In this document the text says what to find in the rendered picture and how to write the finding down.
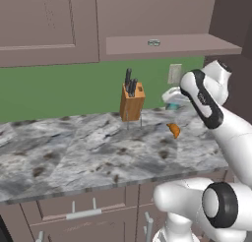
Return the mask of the wooden knife block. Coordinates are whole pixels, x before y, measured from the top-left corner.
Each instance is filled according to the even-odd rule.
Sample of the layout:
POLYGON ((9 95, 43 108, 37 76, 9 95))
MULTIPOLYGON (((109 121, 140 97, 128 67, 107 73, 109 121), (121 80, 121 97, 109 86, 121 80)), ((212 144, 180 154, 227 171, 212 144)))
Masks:
POLYGON ((130 96, 126 91, 125 86, 122 86, 120 101, 121 120, 127 124, 133 121, 142 121, 142 108, 145 98, 146 95, 141 83, 136 84, 134 96, 130 96))

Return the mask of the orange croissant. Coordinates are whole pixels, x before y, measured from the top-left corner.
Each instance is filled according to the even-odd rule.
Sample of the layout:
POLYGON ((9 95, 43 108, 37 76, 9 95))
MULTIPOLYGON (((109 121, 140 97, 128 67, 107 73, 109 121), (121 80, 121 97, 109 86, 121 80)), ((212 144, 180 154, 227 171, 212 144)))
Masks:
POLYGON ((173 138, 177 139, 180 134, 180 128, 178 127, 178 125, 175 123, 169 123, 169 124, 167 124, 167 127, 169 128, 170 132, 172 133, 173 138))

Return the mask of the mauve cabinet door with knob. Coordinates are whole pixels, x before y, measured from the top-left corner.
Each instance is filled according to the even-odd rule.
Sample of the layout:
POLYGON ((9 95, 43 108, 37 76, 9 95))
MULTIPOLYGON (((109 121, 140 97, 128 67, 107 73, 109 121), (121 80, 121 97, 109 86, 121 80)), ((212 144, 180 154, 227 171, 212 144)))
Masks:
POLYGON ((215 37, 208 33, 115 36, 106 39, 106 54, 239 54, 240 46, 215 37), (148 46, 148 40, 159 39, 160 46, 148 46))

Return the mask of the black appliance edge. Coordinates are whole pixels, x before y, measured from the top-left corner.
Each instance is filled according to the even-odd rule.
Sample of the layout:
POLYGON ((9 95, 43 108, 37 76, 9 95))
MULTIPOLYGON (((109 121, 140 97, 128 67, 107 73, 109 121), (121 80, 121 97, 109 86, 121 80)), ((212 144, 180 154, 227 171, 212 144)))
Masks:
POLYGON ((1 215, 0 215, 0 242, 14 242, 1 215))

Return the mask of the grey wall outlet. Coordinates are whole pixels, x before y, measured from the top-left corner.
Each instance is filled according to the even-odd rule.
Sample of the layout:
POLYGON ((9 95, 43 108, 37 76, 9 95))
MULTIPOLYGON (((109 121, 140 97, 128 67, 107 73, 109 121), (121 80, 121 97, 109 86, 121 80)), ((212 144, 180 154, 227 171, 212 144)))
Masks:
POLYGON ((168 83, 169 84, 178 84, 180 82, 182 75, 182 65, 181 64, 171 64, 169 66, 168 72, 168 83))

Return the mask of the mauve wall cabinet body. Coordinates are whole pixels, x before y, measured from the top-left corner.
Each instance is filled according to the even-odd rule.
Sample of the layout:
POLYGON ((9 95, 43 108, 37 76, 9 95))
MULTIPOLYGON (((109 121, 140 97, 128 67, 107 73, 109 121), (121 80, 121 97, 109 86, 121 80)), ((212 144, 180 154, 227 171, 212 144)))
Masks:
POLYGON ((145 59, 189 54, 106 54, 106 39, 209 33, 215 0, 96 0, 99 57, 102 61, 145 59))

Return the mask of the mauve wall cabinet door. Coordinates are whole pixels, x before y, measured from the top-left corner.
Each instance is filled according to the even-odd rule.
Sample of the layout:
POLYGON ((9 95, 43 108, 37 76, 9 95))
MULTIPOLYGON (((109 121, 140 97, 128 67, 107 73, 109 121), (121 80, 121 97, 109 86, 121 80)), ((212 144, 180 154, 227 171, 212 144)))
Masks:
POLYGON ((97 61, 95 0, 0 0, 0 67, 97 61))

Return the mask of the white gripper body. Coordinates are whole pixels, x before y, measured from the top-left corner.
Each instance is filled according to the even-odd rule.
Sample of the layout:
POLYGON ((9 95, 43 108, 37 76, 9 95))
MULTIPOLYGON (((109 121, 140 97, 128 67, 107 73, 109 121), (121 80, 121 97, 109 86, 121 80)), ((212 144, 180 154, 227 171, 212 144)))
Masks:
POLYGON ((190 102, 189 98, 181 93, 180 87, 169 89, 161 98, 164 103, 186 104, 190 102))

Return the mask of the mauve tall side cabinet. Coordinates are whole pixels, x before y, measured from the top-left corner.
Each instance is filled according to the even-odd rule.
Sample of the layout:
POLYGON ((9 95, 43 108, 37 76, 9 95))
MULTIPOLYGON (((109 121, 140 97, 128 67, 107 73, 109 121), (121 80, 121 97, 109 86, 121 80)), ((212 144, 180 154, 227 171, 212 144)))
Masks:
POLYGON ((219 59, 231 68, 224 107, 252 123, 252 0, 216 0, 210 33, 241 47, 237 55, 206 56, 204 64, 219 59))

